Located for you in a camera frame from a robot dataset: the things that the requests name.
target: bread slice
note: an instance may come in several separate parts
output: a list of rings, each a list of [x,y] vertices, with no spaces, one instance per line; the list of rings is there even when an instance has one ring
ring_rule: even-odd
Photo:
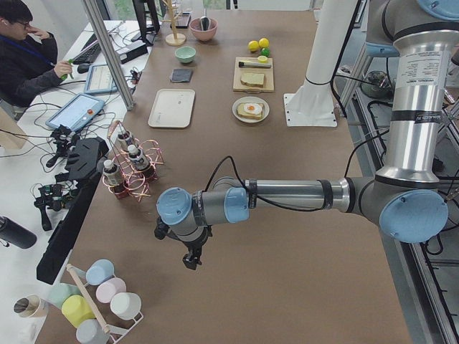
[[[237,115],[239,117],[242,117],[242,118],[248,118],[250,120],[261,120],[263,118],[263,113],[265,112],[265,105],[261,102],[258,102],[257,104],[259,106],[261,106],[262,108],[262,111],[261,113],[257,114],[257,115],[254,115],[252,113],[247,113],[245,112],[244,110],[244,104],[247,104],[245,102],[241,102],[238,106],[237,106]]]
[[[263,87],[265,85],[265,75],[263,73],[242,73],[241,84]]]

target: table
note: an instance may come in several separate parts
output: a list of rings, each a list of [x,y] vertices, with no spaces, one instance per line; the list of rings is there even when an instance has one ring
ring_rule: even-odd
[[[153,236],[155,202],[180,186],[203,189],[226,155],[242,178],[336,180],[343,176],[352,144],[346,121],[337,128],[288,128],[283,94],[303,84],[316,24],[311,12],[211,11],[219,22],[207,43],[188,30],[186,45],[197,58],[180,65],[161,29],[124,125],[154,139],[165,165],[151,183],[151,198],[115,199],[99,185],[70,262],[87,269],[106,258],[143,300],[145,318],[123,343],[410,343],[380,234],[361,217],[338,211],[299,214],[255,209],[248,221],[214,226],[203,248],[203,265],[181,262],[186,248]],[[232,91],[234,60],[249,56],[247,43],[269,38],[275,92],[260,96],[270,115],[256,125],[231,113],[246,96]],[[192,68],[189,84],[172,84],[173,68]],[[153,129],[147,120],[162,88],[196,91],[191,124]],[[224,164],[218,176],[232,175]],[[356,164],[351,176],[359,175]],[[65,274],[64,281],[71,281]],[[76,343],[75,329],[52,309],[38,343]]]
[[[120,21],[107,21],[107,28],[110,29]],[[119,28],[119,34],[113,36],[115,40],[115,47],[126,45],[129,38],[138,31],[136,21],[127,21]],[[74,57],[81,49],[89,36],[92,34],[92,28],[87,25],[82,34],[75,41],[65,58],[69,59]],[[137,67],[139,70],[143,69],[148,55],[143,55],[123,64],[123,71],[128,75],[129,70]],[[96,59],[95,63],[103,63],[105,61],[102,54]],[[68,78],[60,85],[60,88],[54,88],[43,92],[37,96],[34,104],[38,102],[49,102],[56,105],[64,105],[70,101],[75,93],[82,92],[84,82],[67,84],[72,81],[84,81],[86,74],[78,74],[77,66],[74,66],[73,76],[75,80]],[[109,125],[113,119],[122,120],[126,113],[126,107],[118,96],[118,93],[113,95],[102,95],[102,99],[107,102],[104,110],[108,113],[98,117],[97,125]],[[51,105],[35,105],[31,107],[22,118],[19,120],[19,127],[27,135],[37,135],[41,137],[49,137],[51,133],[50,128],[47,128],[45,121],[50,118],[57,108]],[[93,137],[96,134],[102,137],[106,136],[106,129],[101,130],[96,126],[89,127],[88,137]],[[39,145],[48,152],[55,152],[55,145],[47,145],[46,138],[29,138],[30,142]],[[2,276],[0,277],[0,292],[2,295],[3,307],[0,308],[0,318],[2,324],[0,330],[2,332],[2,340],[5,343],[17,344],[19,343],[19,333],[21,331],[30,330],[30,326],[35,326],[36,331],[41,328],[43,320],[39,318],[20,318],[16,313],[13,313],[14,303],[30,294],[37,294],[43,298],[47,297],[50,285],[37,281],[35,269],[42,258],[42,255],[47,248],[48,240],[53,231],[45,232],[41,227],[40,212],[34,207],[34,197],[31,190],[33,185],[41,183],[43,185],[55,183],[55,174],[64,171],[65,161],[58,163],[51,171],[50,168],[43,168],[40,164],[40,158],[46,154],[43,150],[38,148],[27,152],[32,148],[31,143],[26,143],[20,150],[9,150],[0,147],[0,215],[7,216],[11,220],[21,224],[26,229],[32,231],[37,235],[37,243],[30,249],[20,249],[11,245],[9,248],[0,249],[0,259],[2,261]],[[51,158],[43,159],[43,164]],[[38,196],[37,187],[34,188],[35,196]],[[65,216],[66,211],[59,212],[47,211],[49,219],[53,228]]]

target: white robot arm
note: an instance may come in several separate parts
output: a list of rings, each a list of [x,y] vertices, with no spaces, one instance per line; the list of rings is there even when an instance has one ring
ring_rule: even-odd
[[[260,205],[365,216],[402,242],[439,233],[448,207],[432,172],[451,50],[459,43],[459,1],[371,0],[368,53],[399,54],[397,85],[384,167],[374,178],[338,181],[257,181],[224,178],[193,195],[171,188],[158,198],[155,235],[182,241],[184,263],[196,269],[210,226],[248,219]]]

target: brown tabletop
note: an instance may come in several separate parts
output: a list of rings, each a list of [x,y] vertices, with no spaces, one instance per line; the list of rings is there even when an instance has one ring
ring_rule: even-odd
[[[220,224],[203,248],[203,265],[186,269],[186,247],[155,239],[156,199],[180,186],[203,189],[214,167],[235,158],[242,178],[341,178],[353,148],[346,121],[337,128],[288,128],[283,94],[303,84],[316,23],[310,12],[212,11],[217,35],[207,43],[188,30],[185,45],[197,58],[183,66],[164,38],[164,25],[135,93],[125,126],[154,139],[165,165],[150,185],[151,198],[117,200],[104,185],[87,214],[70,262],[87,269],[110,259],[128,291],[140,295],[145,318],[123,340],[138,343],[411,343],[378,229],[337,210],[311,214],[274,208],[252,210],[248,221]],[[270,115],[248,125],[232,114],[242,92],[232,91],[235,57],[253,56],[252,39],[267,37],[274,59],[275,92],[261,93]],[[189,84],[173,84],[174,68],[192,68]],[[163,88],[196,91],[185,129],[147,125]],[[356,163],[350,176],[360,174]],[[233,175],[224,164],[218,176]],[[70,281],[67,273],[65,281]],[[113,316],[102,307],[107,319]],[[76,343],[75,329],[56,309],[38,343]]]

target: mug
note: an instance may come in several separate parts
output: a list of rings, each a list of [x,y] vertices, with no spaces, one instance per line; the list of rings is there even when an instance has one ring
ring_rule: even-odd
[[[112,298],[119,292],[126,291],[126,283],[119,277],[110,278],[95,291],[95,296],[102,303],[110,303]]]
[[[103,332],[96,319],[87,319],[77,328],[77,340],[81,344],[106,344],[110,333]]]
[[[142,301],[133,292],[119,292],[110,301],[110,309],[123,320],[133,319],[141,311]]]
[[[115,267],[110,260],[99,259],[86,272],[86,281],[90,285],[99,285],[115,274]]]
[[[57,283],[53,285],[48,295],[48,301],[59,309],[62,309],[62,304],[72,295],[81,295],[81,291],[76,285],[67,283]]]
[[[74,328],[78,328],[87,319],[95,318],[89,304],[81,295],[73,295],[66,299],[62,304],[61,311]]]
[[[14,312],[20,317],[46,317],[48,302],[38,295],[29,295],[16,301]]]

